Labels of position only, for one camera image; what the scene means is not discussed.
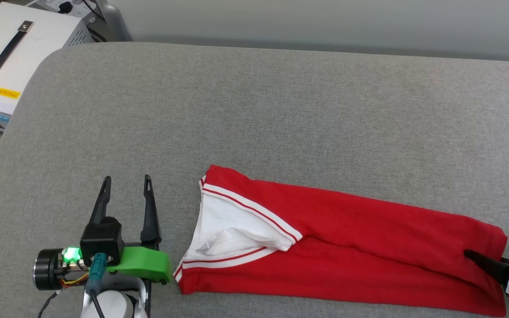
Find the red and white garment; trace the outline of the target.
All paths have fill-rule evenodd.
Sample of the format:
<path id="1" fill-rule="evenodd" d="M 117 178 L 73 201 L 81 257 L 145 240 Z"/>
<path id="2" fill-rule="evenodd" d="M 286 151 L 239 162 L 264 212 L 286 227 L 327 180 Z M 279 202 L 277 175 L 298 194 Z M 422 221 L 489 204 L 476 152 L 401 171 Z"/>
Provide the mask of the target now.
<path id="1" fill-rule="evenodd" d="M 200 179 L 183 294 L 281 295 L 506 315 L 501 286 L 465 257 L 500 260 L 507 236 L 471 217 L 254 180 L 212 165 Z"/>

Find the white partition panel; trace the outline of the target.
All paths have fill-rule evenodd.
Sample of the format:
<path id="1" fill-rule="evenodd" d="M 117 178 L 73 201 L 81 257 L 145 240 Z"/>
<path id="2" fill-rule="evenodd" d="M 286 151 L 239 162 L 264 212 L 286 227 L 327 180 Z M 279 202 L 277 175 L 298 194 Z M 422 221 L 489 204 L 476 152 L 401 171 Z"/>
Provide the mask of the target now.
<path id="1" fill-rule="evenodd" d="M 95 0 L 119 42 L 509 61 L 509 0 Z"/>

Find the white metal equipment box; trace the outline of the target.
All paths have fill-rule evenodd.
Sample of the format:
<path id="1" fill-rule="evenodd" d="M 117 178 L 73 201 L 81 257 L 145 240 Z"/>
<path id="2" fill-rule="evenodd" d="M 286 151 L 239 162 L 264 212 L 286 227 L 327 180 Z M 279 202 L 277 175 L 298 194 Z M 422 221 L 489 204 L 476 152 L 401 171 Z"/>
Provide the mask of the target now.
<path id="1" fill-rule="evenodd" d="M 47 56 L 62 48 L 93 41 L 85 22 L 79 17 L 1 3 L 0 53 L 25 20 L 34 22 L 34 26 L 0 70 L 0 88 L 20 91 L 20 98 Z M 0 132 L 4 132 L 8 126 L 20 98 L 0 96 Z"/>

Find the white power strip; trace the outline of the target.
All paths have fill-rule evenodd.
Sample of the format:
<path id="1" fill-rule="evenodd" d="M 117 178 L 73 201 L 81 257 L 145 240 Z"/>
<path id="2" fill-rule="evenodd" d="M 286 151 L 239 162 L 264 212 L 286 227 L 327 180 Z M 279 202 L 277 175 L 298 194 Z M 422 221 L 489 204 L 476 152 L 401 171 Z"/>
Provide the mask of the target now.
<path id="1" fill-rule="evenodd" d="M 79 18 L 97 18 L 95 13 L 101 14 L 99 7 L 92 0 L 38 0 L 35 4 L 52 12 L 58 12 L 59 4 L 69 1 L 73 4 L 72 12 L 68 15 Z"/>

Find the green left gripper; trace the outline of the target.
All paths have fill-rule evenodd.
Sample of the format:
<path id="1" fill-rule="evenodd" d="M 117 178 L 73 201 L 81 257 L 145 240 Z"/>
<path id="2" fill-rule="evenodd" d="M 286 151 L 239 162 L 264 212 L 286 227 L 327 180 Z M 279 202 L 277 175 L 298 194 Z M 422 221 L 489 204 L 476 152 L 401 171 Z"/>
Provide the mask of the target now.
<path id="1" fill-rule="evenodd" d="M 112 179 L 104 178 L 95 201 L 89 224 L 99 224 L 106 217 L 110 201 Z M 144 177 L 144 224 L 140 240 L 142 246 L 159 246 L 162 242 L 152 179 Z M 89 278 L 91 265 L 85 264 L 79 247 L 48 248 L 39 252 L 33 269 L 33 282 L 40 291 L 60 290 L 82 286 Z M 171 263 L 168 255 L 141 246 L 129 246 L 123 251 L 121 262 L 110 261 L 105 275 L 134 276 L 142 280 L 167 284 L 171 280 Z"/>

